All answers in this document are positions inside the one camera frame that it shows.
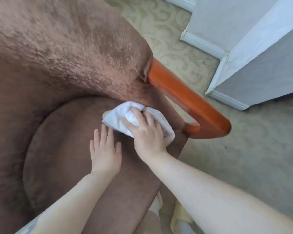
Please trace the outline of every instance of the tattoo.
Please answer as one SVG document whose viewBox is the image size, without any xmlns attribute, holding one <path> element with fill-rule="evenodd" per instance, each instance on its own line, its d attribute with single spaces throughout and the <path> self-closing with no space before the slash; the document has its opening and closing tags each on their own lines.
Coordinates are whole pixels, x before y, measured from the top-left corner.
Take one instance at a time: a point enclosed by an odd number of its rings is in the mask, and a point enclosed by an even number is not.
<svg viewBox="0 0 293 234">
<path fill-rule="evenodd" d="M 15 234 L 30 234 L 32 232 L 32 230 L 35 229 L 38 219 L 40 218 L 40 216 L 44 213 L 45 211 L 43 211 L 41 214 L 39 214 L 34 220 L 32 220 L 30 223 L 28 223 L 27 225 L 25 225 L 23 228 L 21 228 L 18 232 L 16 232 Z"/>
</svg>

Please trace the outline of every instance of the hand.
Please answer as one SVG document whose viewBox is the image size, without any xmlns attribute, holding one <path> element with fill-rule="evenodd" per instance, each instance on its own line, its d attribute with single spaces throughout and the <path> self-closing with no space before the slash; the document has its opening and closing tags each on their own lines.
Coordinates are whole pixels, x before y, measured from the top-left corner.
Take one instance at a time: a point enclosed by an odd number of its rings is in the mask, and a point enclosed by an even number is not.
<svg viewBox="0 0 293 234">
<path fill-rule="evenodd" d="M 99 130 L 94 130 L 94 139 L 90 141 L 90 155 L 92 160 L 91 172 L 109 174 L 112 177 L 121 170 L 121 143 L 117 142 L 114 147 L 113 129 L 102 124 L 101 138 Z"/>
<path fill-rule="evenodd" d="M 131 111 L 137 118 L 138 127 L 127 121 L 126 118 L 121 120 L 132 133 L 135 140 L 135 150 L 142 161 L 148 164 L 150 160 L 157 156 L 167 155 L 161 125 L 154 121 L 149 112 L 144 112 L 144 118 L 141 111 L 136 107 L 132 107 Z"/>
</svg>

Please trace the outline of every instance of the floor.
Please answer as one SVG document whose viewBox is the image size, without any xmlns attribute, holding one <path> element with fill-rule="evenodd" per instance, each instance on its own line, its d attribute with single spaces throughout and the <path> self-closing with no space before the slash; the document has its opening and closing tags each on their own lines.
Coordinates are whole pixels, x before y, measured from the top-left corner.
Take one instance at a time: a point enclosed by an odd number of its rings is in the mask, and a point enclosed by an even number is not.
<svg viewBox="0 0 293 234">
<path fill-rule="evenodd" d="M 202 97 L 219 60 L 180 41 L 191 13 L 162 0 L 106 0 L 148 41 L 154 56 Z M 293 99 L 265 102 L 240 112 L 205 97 L 232 123 L 219 139 L 189 139 L 180 160 L 226 181 L 293 217 Z M 181 109 L 178 112 L 193 120 Z M 162 229 L 169 222 L 175 198 L 161 188 Z"/>
</svg>

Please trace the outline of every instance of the chair armrest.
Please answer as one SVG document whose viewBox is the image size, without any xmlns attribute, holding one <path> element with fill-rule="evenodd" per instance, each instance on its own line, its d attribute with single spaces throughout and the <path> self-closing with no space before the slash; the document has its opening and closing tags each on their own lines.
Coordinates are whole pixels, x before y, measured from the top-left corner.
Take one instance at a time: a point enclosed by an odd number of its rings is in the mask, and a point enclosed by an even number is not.
<svg viewBox="0 0 293 234">
<path fill-rule="evenodd" d="M 231 123 L 181 79 L 153 58 L 148 82 L 180 106 L 197 123 L 185 122 L 182 132 L 189 138 L 218 138 L 229 134 Z"/>
</svg>

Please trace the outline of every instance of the left hand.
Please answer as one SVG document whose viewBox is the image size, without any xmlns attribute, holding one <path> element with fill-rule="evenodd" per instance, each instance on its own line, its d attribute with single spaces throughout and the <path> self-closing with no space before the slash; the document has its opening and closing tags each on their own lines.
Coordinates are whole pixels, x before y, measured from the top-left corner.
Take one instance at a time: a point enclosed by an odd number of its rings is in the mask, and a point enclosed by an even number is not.
<svg viewBox="0 0 293 234">
<path fill-rule="evenodd" d="M 101 138 L 99 130 L 94 130 L 94 139 L 90 141 L 90 155 L 92 160 L 91 172 L 99 172 L 114 177 L 121 170 L 121 143 L 114 147 L 113 129 L 102 124 Z"/>
</svg>

